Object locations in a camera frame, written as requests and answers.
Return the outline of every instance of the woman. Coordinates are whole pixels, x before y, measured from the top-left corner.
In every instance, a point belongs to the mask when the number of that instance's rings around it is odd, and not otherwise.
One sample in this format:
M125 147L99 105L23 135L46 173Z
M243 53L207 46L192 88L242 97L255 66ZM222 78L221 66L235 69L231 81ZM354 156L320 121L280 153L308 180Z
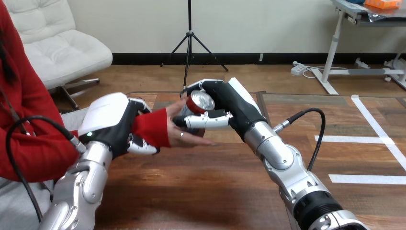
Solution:
M135 119L133 134L156 147L213 145L210 140L185 133L170 121L185 104L181 100L165 109ZM37 229L34 207L6 154L6 133L19 118L43 115L63 125L45 86L24 53L10 15L0 1L0 229ZM40 205L49 208L53 180L60 178L78 153L53 127L43 121L24 123L11 139L14 158Z

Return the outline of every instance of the robotic arm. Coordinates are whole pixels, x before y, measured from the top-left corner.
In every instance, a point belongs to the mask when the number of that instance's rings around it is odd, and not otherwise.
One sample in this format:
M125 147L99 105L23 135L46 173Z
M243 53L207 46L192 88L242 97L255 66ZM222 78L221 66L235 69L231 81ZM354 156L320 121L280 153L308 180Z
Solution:
M159 149L132 136L139 112L151 110L143 100L113 93L94 101L78 130L80 157L58 180L40 230L92 230L111 161L127 152L155 154Z
M262 161L271 180L279 186L287 210L302 230L369 230L353 213L344 210L317 176L303 166L300 152L277 135L290 122L272 129L235 78L228 83L202 80L184 91L190 94L193 90L205 90L214 99L216 109L224 111L212 112L216 114L212 116L206 112L201 116L178 117L174 122L189 128L230 125Z

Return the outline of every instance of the black hair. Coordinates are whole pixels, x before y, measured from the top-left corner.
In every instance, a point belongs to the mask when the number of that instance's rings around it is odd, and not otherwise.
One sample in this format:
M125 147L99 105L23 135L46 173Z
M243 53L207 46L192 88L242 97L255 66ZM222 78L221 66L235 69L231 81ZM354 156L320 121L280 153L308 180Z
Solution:
M4 72L4 76L6 78L7 83L11 84L15 79L16 76L13 72L13 70L11 69L10 65L7 62L7 51L4 48L4 33L3 31L0 29L0 60L2 63L2 67L3 67L3 72Z

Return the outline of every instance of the white tape line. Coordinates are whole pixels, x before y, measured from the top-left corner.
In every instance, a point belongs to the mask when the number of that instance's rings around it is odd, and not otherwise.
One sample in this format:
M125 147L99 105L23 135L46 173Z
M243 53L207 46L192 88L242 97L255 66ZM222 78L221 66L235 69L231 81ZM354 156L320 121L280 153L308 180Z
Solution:
M371 127L375 130L376 134L378 134L380 138L389 138L389 136L385 133L385 131L378 124L378 122L376 122L375 118L371 115L368 109L361 102L358 95L352 95L351 99L354 102L354 104L358 107L358 109L365 117L365 119L368 121L368 123L371 125ZM393 154L393 156L400 163L400 165L406 170L406 157L402 154L402 152L398 149L398 147L395 144L385 143L385 145L388 147L389 151Z
M406 184L406 176L370 176L329 174L333 183L342 184Z
M394 144L390 138L372 138L372 137L350 137L350 136L323 136L322 142L346 142L346 143L369 143L369 144Z

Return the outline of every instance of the white chair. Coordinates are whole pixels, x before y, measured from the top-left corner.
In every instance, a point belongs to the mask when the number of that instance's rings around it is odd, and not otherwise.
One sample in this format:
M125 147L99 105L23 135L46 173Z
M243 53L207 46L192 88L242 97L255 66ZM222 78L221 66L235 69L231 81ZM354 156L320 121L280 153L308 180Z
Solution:
M75 30L67 0L3 0L20 34L25 53L47 89L66 89L99 82L67 84L111 65L111 51L96 38Z

